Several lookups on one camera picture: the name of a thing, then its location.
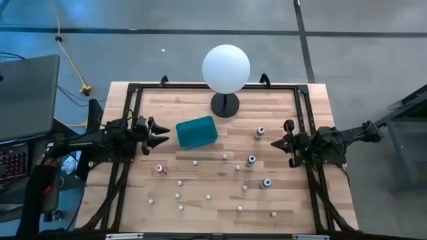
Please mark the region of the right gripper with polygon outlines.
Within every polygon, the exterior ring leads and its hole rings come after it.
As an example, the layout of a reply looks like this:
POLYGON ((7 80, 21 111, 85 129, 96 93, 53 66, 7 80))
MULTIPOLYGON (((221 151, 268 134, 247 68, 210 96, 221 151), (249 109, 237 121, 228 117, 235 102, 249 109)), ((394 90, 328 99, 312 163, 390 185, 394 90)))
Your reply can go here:
POLYGON ((291 168, 311 163, 310 138, 305 131, 296 135, 293 134, 294 129, 294 121, 291 119, 286 120, 284 122, 286 134, 281 139, 271 143, 271 146, 291 155, 289 159, 291 168))

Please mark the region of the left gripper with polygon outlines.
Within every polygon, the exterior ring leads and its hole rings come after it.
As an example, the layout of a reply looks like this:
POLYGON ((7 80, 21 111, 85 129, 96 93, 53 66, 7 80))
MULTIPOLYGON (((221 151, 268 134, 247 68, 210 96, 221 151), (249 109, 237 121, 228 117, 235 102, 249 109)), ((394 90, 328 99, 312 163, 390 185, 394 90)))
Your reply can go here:
POLYGON ((145 117, 139 116, 135 118, 134 121, 135 122, 133 123, 131 129, 133 131, 135 140, 137 142, 141 142, 141 151, 144 155, 149 155, 148 148, 153 149, 169 139, 169 137, 166 136, 157 136, 160 134, 169 133, 170 129, 159 126, 155 122, 154 117, 149 117, 147 121, 145 117))

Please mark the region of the teal plastic bin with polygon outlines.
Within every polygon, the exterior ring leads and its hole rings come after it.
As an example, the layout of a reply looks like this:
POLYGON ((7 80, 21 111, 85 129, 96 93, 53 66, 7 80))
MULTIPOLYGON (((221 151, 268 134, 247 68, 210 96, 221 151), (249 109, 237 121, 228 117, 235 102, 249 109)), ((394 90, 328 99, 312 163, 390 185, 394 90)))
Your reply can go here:
POLYGON ((183 149, 201 147, 215 143, 218 139, 218 131, 212 116, 178 123, 176 131, 179 146, 183 149))

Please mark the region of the white crumpled bag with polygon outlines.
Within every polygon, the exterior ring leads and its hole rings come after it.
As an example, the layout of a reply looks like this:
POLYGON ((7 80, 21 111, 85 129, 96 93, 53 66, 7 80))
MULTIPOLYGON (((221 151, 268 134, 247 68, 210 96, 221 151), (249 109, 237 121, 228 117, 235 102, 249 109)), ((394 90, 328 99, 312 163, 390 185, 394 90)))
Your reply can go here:
POLYGON ((80 151, 76 151, 75 153, 68 154, 62 163, 61 170, 64 171, 67 175, 72 174, 74 171, 77 170, 80 156, 81 156, 80 151))

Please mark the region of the white globe lamp black base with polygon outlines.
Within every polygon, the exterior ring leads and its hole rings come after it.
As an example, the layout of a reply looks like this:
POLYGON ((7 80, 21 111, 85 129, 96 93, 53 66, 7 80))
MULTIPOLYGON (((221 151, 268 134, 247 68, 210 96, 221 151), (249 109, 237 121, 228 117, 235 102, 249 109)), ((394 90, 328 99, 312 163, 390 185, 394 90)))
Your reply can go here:
POLYGON ((251 64, 243 50, 234 45, 218 45, 203 59, 202 77, 215 92, 211 110, 221 118, 233 117, 240 107, 236 93, 248 82, 251 64))

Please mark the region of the person's hand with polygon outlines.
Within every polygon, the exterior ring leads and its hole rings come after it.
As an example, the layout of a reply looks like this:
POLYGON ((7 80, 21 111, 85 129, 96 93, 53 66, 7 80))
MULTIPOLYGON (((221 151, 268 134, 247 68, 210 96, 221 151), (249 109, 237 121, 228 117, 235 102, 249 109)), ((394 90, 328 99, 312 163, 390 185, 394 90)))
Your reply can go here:
POLYGON ((60 158, 47 157, 46 154, 42 154, 39 158, 38 165, 58 167, 60 166, 60 158))

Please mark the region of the grey metal cart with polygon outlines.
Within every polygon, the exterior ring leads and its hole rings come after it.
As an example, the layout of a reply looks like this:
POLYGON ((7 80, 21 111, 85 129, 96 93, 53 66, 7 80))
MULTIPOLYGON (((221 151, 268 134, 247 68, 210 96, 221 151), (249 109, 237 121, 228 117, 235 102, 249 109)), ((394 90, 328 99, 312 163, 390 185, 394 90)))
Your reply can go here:
POLYGON ((404 170, 404 182, 394 191, 427 190, 427 84, 388 110, 375 124, 387 128, 404 170))

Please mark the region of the grey laptop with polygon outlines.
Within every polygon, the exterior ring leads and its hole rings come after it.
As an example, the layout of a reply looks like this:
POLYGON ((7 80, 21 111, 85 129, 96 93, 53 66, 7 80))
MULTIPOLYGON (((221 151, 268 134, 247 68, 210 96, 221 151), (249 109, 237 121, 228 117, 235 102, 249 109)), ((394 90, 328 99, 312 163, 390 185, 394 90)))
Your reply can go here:
POLYGON ((59 62, 47 55, 0 63, 0 142, 52 130, 59 62))

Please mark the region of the backlit keyboard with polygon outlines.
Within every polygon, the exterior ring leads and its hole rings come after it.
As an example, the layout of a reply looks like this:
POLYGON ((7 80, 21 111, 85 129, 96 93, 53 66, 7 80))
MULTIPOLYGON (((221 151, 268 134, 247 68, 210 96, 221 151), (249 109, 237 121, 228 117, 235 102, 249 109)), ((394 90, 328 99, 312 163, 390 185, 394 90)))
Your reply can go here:
POLYGON ((0 145, 0 183, 26 177, 28 174, 28 145, 0 145))

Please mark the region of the grey desk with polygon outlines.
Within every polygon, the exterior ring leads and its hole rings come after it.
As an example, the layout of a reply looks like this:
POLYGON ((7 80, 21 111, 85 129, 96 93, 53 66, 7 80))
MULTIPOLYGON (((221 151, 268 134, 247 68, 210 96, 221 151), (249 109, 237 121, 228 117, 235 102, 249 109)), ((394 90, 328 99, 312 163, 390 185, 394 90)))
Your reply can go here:
MULTIPOLYGON (((0 223, 21 218, 21 212, 25 198, 25 188, 29 180, 29 174, 32 172, 34 166, 38 163, 38 158, 44 152, 46 152, 46 146, 50 142, 51 140, 46 137, 26 140, 26 144, 29 148, 29 168, 27 171, 27 176, 18 180, 12 180, 7 190, 0 193, 0 223)), ((51 184, 51 190, 44 198, 42 213, 52 212, 58 207, 60 176, 60 169, 57 169, 55 179, 51 184)))

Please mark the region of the black aluminium table frame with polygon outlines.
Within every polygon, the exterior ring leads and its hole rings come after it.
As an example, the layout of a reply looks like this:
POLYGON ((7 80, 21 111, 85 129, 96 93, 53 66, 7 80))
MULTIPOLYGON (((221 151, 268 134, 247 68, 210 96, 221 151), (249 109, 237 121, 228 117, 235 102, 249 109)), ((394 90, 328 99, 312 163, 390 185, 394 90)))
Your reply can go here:
POLYGON ((337 229, 331 214, 312 191, 309 167, 291 168, 289 155, 271 146, 282 137, 288 119, 294 121, 297 131, 308 133, 318 125, 334 125, 326 87, 250 83, 237 93, 240 108, 235 116, 214 118, 218 131, 215 143, 181 148, 176 125, 210 116, 213 96, 203 83, 112 83, 104 121, 125 116, 132 108, 136 115, 152 116, 158 125, 170 129, 169 139, 147 156, 138 151, 133 162, 125 166, 107 162, 91 170, 76 225, 88 225, 113 182, 124 173, 124 188, 102 221, 102 225, 122 232, 206 235, 337 229), (265 133, 256 139, 259 127, 265 133), (249 155, 256 156, 252 167, 246 165, 249 155), (159 174, 156 165, 164 165, 167 174, 159 174), (261 189, 264 179, 272 184, 261 189))

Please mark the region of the silver frame bracket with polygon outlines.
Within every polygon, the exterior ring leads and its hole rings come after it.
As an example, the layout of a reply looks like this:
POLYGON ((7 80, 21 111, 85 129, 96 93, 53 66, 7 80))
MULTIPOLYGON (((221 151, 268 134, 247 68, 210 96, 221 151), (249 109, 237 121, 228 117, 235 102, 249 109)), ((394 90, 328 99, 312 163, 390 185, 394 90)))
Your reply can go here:
POLYGON ((143 233, 112 233, 105 236, 105 240, 143 240, 143 233))
POLYGON ((328 235, 294 234, 292 240, 330 240, 328 235))

